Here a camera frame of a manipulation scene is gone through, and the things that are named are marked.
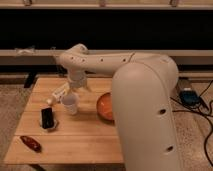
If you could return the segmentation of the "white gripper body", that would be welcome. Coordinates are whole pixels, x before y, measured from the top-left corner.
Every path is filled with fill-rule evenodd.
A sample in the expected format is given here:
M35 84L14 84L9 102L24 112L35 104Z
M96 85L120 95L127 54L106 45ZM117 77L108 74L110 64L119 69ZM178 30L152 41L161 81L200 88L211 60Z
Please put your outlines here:
M87 87L87 75L83 70L69 70L67 78L72 89Z

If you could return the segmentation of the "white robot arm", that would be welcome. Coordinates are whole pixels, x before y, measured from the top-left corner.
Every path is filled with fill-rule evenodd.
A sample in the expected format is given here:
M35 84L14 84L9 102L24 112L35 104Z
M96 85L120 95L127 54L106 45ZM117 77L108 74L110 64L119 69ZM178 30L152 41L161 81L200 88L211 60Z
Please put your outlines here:
M112 77L112 111L126 171L183 171L170 95L178 82L174 60L163 54L91 54L77 44L59 56L70 85L88 71Z

